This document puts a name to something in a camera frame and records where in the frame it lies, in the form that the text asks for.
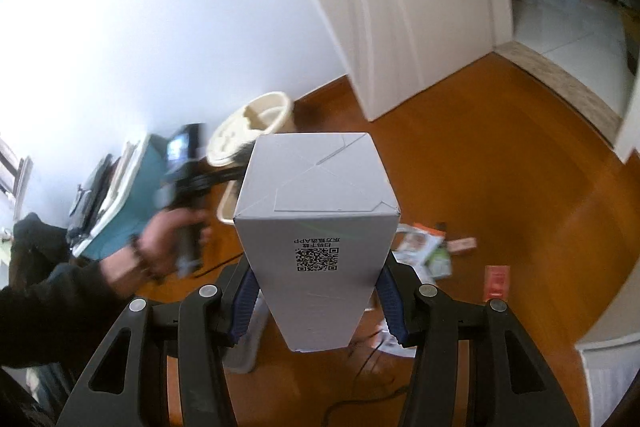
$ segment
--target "person's wrist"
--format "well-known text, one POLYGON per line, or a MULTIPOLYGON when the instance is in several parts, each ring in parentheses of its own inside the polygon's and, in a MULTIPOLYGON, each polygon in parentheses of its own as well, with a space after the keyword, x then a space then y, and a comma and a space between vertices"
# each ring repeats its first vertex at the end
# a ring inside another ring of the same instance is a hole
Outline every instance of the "person's wrist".
POLYGON ((132 296, 146 282, 140 259, 130 246, 102 259, 100 270, 106 283, 121 299, 132 296))

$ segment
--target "cardboard box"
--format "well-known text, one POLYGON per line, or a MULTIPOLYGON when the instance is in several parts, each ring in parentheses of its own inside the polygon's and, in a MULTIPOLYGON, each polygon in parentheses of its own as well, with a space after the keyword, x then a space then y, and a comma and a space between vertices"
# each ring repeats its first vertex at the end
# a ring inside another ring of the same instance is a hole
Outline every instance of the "cardboard box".
POLYGON ((399 216, 368 134, 257 139, 234 223, 289 349, 349 344, 399 216))

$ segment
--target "tiled floor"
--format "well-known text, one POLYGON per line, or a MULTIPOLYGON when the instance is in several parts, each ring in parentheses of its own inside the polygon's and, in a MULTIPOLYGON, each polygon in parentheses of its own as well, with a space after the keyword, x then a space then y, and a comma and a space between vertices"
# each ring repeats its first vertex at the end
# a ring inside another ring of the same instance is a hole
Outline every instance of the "tiled floor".
POLYGON ((618 9, 604 0, 514 0, 514 40, 544 55, 624 116, 634 76, 618 9))

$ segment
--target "trash can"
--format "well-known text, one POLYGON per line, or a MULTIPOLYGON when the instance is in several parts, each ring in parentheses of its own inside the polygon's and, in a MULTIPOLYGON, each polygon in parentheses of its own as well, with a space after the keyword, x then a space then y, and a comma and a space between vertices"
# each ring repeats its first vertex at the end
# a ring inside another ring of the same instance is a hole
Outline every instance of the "trash can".
MULTIPOLYGON (((207 162, 214 167, 233 163, 233 156, 244 143, 260 134, 296 132, 293 101, 283 92, 268 92, 242 106, 214 131, 207 146, 207 162)), ((236 182, 228 182, 216 215, 222 223, 232 225, 236 210, 236 182)))

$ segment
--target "blue gripper pad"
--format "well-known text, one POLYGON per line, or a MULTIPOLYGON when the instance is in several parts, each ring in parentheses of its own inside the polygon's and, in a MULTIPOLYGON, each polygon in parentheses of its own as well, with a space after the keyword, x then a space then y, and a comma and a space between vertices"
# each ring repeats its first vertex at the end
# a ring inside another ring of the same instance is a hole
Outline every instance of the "blue gripper pad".
POLYGON ((242 278, 232 309, 231 329, 229 337, 237 344, 249 327, 251 315, 254 313, 255 300, 258 298, 258 281, 254 272, 249 269, 242 278))
POLYGON ((376 291, 382 311, 385 314, 386 325, 389 332, 402 344, 408 340, 409 332, 404 325, 404 306, 396 283, 391 277, 391 272, 385 266, 380 272, 376 282, 376 291))

